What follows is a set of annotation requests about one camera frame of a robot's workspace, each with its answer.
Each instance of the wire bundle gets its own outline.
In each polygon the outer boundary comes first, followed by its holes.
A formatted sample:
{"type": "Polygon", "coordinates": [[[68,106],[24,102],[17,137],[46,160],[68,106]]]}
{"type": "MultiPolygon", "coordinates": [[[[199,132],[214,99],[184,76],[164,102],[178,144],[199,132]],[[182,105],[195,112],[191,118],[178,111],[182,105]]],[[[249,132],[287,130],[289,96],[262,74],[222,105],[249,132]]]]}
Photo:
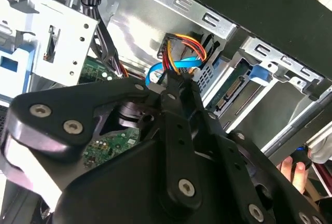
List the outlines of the wire bundle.
{"type": "Polygon", "coordinates": [[[118,51],[100,16],[98,5],[101,0],[81,0],[81,2],[84,14],[99,20],[96,28],[96,36],[91,43],[92,51],[109,71],[115,73],[120,78],[128,77],[128,72],[120,63],[118,51]],[[96,38],[100,41],[100,45],[96,43],[96,38]]]}
{"type": "Polygon", "coordinates": [[[146,78],[145,78],[145,83],[146,85],[150,84],[150,74],[153,71],[156,70],[161,70],[163,69],[168,70],[174,70],[178,74],[180,74],[178,68],[184,67],[184,68],[190,68],[189,73],[193,71],[193,67],[198,67],[206,60],[206,51],[203,48],[203,46],[194,38],[186,35],[181,35],[181,34],[166,34],[165,37],[166,40],[166,46],[161,50],[162,54],[162,62],[157,63],[153,65],[150,70],[148,71],[146,78]],[[179,40],[181,41],[185,46],[189,47],[192,49],[196,54],[197,57],[188,57],[184,58],[180,61],[173,61],[172,58],[172,52],[171,52],[171,40],[179,40]]]}
{"type": "Polygon", "coordinates": [[[162,61],[163,61],[163,68],[164,70],[166,69],[171,69],[176,71],[178,74],[180,73],[177,67],[175,66],[171,54],[171,40],[180,40],[185,46],[189,47],[192,49],[200,58],[202,62],[206,60],[206,51],[203,48],[203,46],[194,38],[186,35],[181,35],[181,34],[167,34],[167,48],[164,49],[162,53],[162,61]]]}

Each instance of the hand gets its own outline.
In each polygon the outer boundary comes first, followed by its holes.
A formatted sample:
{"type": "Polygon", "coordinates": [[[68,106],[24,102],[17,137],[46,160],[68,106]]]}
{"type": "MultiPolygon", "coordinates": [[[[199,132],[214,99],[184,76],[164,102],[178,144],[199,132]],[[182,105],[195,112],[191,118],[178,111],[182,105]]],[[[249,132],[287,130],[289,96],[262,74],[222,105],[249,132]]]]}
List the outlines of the hand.
{"type": "Polygon", "coordinates": [[[282,161],[282,163],[279,164],[277,168],[288,179],[288,181],[290,181],[293,186],[301,194],[303,194],[308,179],[308,170],[306,171],[306,166],[304,163],[298,162],[296,164],[293,181],[291,181],[292,163],[293,159],[291,157],[288,157],[284,161],[282,161]]]}

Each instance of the green circuit board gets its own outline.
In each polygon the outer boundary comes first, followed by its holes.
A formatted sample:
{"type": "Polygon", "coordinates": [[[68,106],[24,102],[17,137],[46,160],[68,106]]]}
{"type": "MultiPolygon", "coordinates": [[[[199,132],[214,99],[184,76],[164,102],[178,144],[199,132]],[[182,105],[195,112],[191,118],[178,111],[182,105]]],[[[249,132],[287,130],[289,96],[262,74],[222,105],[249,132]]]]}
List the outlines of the green circuit board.
{"type": "Polygon", "coordinates": [[[83,163],[86,169],[93,169],[98,165],[116,157],[135,146],[140,137],[136,128],[111,132],[99,140],[93,140],[83,153],[83,163]]]}
{"type": "Polygon", "coordinates": [[[117,77],[113,73],[109,72],[103,64],[94,58],[87,57],[78,83],[82,84],[95,81],[112,80],[115,78],[117,77]]]}

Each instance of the blue drive latch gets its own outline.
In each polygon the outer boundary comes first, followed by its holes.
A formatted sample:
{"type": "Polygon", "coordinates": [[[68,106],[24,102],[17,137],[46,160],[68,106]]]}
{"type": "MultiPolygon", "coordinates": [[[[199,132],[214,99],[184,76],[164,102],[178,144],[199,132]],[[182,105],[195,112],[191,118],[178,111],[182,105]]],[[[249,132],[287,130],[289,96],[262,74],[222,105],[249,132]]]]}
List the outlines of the blue drive latch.
{"type": "Polygon", "coordinates": [[[249,79],[266,87],[270,82],[269,71],[259,65],[255,65],[249,74],[249,79]]]}

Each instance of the screw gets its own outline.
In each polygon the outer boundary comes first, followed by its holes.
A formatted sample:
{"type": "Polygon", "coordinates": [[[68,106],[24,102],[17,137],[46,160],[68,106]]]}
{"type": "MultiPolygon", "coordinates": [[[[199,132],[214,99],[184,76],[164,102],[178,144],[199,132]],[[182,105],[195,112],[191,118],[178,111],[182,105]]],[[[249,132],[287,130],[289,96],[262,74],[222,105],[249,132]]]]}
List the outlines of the screw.
{"type": "Polygon", "coordinates": [[[45,118],[51,115],[51,108],[42,104],[36,104],[30,107],[30,113],[38,118],[45,118]]]}
{"type": "Polygon", "coordinates": [[[178,181],[179,190],[187,197],[193,197],[195,194],[195,188],[187,179],[181,179],[178,181]]]}
{"type": "Polygon", "coordinates": [[[209,113],[210,118],[216,119],[216,116],[213,113],[209,113]]]}
{"type": "Polygon", "coordinates": [[[323,224],[323,223],[321,222],[321,220],[318,219],[317,216],[312,216],[312,218],[313,218],[313,220],[314,220],[317,224],[323,224]]]}
{"type": "Polygon", "coordinates": [[[83,131],[83,125],[76,120],[68,120],[63,124],[63,129],[69,134],[80,134],[83,131]]]}
{"type": "Polygon", "coordinates": [[[299,212],[299,216],[304,224],[311,224],[309,218],[302,212],[299,212]]]}
{"type": "Polygon", "coordinates": [[[144,88],[140,84],[135,84],[135,87],[139,90],[144,90],[144,88]]]}
{"type": "Polygon", "coordinates": [[[244,135],[243,135],[242,133],[238,132],[238,133],[237,133],[237,136],[238,136],[240,139],[244,140],[244,135]]]}
{"type": "Polygon", "coordinates": [[[257,207],[255,204],[250,204],[248,208],[251,216],[254,217],[258,222],[264,221],[264,215],[259,207],[257,207]]]}
{"type": "Polygon", "coordinates": [[[171,98],[171,99],[173,99],[173,100],[176,99],[176,97],[175,97],[174,95],[170,94],[170,93],[168,93],[167,95],[168,95],[169,98],[171,98]]]}

